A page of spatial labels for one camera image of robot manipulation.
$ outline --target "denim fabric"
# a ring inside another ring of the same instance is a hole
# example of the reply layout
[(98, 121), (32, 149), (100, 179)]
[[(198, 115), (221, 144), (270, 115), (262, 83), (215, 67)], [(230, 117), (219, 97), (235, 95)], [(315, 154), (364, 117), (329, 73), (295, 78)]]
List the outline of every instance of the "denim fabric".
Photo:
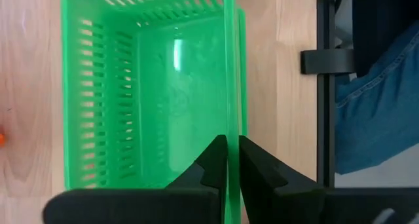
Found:
[(336, 107), (340, 174), (379, 165), (419, 143), (419, 21), (366, 76), (337, 86)]

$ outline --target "wooden surface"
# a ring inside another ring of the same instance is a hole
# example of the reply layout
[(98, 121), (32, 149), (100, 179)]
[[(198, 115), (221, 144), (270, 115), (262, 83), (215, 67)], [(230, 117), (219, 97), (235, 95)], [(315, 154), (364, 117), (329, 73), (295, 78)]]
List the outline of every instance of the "wooden surface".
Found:
[[(316, 0), (239, 0), (247, 12), (249, 137), (316, 178)], [(0, 0), (0, 223), (41, 223), (64, 189), (60, 0)]]
[(238, 0), (247, 18), (249, 138), (316, 179), (317, 80), (299, 52), (316, 49), (316, 0)]
[(0, 0), (0, 223), (63, 190), (60, 0)]

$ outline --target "green plastic basket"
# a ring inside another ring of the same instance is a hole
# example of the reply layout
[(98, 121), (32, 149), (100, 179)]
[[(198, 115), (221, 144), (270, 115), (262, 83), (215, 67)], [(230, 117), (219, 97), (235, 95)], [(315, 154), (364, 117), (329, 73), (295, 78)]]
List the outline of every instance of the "green plastic basket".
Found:
[(66, 187), (162, 188), (226, 134), (240, 220), (244, 26), (235, 0), (63, 0)]

